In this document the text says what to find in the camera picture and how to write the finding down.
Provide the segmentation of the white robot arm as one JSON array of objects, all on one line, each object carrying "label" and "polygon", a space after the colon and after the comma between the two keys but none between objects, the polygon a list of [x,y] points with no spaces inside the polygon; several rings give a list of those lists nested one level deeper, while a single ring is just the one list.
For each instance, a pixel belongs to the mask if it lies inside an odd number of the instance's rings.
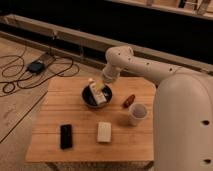
[{"label": "white robot arm", "polygon": [[153,101],[154,171],[213,171],[213,76],[136,57],[129,46],[106,50],[102,79],[127,69],[157,86]]}]

